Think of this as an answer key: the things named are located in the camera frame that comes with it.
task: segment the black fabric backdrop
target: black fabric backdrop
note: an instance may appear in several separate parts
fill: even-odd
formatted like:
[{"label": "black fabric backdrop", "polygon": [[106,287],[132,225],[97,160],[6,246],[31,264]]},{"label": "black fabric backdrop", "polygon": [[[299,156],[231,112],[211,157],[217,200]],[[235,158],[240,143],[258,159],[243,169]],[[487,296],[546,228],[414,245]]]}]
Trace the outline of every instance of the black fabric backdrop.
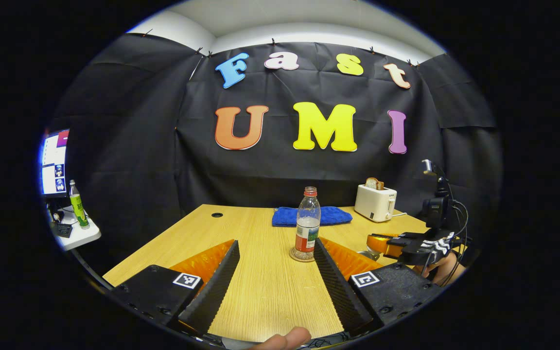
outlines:
[{"label": "black fabric backdrop", "polygon": [[[300,67],[263,66],[269,54],[281,51],[297,54]],[[238,53],[249,55],[246,77],[224,89],[215,67]],[[364,73],[340,73],[339,53],[358,56]],[[389,63],[405,71],[410,89],[392,81],[383,68]],[[313,102],[326,118],[338,104],[355,107],[358,149],[294,149],[297,102]],[[258,144],[241,151],[218,146],[215,111],[240,108],[233,131],[242,137],[252,105],[269,107]],[[388,151],[390,109],[407,117],[404,155]],[[373,176],[398,191],[398,210],[417,216],[436,188],[435,178],[420,170],[427,158],[445,168],[455,198],[468,207],[476,246],[493,234],[500,136],[488,103],[446,54],[416,67],[353,47],[299,42],[204,57],[165,38],[126,34],[62,98],[51,129],[67,127],[67,174],[102,231],[79,250],[100,274],[200,204],[296,207],[303,188],[316,186],[322,206],[352,206],[358,184]]]}]

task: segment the plastic water bottle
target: plastic water bottle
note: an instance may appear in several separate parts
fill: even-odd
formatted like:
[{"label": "plastic water bottle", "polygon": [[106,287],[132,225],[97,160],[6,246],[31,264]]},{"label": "plastic water bottle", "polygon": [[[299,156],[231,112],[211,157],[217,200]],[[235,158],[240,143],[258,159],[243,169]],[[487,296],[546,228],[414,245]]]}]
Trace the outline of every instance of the plastic water bottle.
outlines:
[{"label": "plastic water bottle", "polygon": [[304,199],[297,209],[297,233],[295,236],[296,257],[311,259],[318,237],[319,223],[321,222],[321,206],[317,200],[317,188],[304,189]]},{"label": "plastic water bottle", "polygon": [[75,186],[75,180],[70,180],[69,197],[70,203],[73,205],[77,221],[79,221],[79,226],[86,230],[89,228],[89,221],[84,212],[84,206],[82,205],[82,198],[79,194],[79,190],[77,190],[77,187]]}]

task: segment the white ceiling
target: white ceiling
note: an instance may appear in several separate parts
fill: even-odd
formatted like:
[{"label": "white ceiling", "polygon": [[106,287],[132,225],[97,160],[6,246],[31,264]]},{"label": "white ceiling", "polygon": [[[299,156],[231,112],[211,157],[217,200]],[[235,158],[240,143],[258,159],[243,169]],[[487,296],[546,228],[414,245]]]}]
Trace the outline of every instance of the white ceiling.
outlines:
[{"label": "white ceiling", "polygon": [[315,22],[386,35],[433,56],[444,52],[418,29],[362,0],[189,0],[167,10],[197,22],[215,37],[269,24]]}]

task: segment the wooden table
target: wooden table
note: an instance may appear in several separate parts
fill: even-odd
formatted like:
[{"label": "wooden table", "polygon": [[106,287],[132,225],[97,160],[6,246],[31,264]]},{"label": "wooden table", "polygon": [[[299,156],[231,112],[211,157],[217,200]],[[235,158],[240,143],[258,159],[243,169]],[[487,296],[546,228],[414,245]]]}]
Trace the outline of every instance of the wooden table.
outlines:
[{"label": "wooden table", "polygon": [[[321,226],[319,236],[354,251],[367,249],[371,233],[427,230],[409,215],[387,222],[372,222],[353,210],[349,224]],[[224,216],[211,217],[220,212]],[[289,257],[295,246],[295,227],[273,227],[273,208],[199,206],[189,215],[109,270],[103,278],[118,285],[150,264],[169,268],[214,245],[236,239],[240,261],[209,333],[243,341],[264,341],[294,326],[307,328],[314,337],[342,332],[330,295],[315,262]],[[395,262],[380,257],[382,265]]]}]

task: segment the monitor screen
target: monitor screen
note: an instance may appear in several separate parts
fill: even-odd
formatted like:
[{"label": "monitor screen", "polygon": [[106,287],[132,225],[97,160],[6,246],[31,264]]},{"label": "monitor screen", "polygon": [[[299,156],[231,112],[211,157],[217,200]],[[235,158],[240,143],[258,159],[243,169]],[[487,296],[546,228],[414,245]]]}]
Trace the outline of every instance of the monitor screen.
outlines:
[{"label": "monitor screen", "polygon": [[45,197],[66,197],[66,144],[69,129],[49,133],[40,149],[40,186]]}]

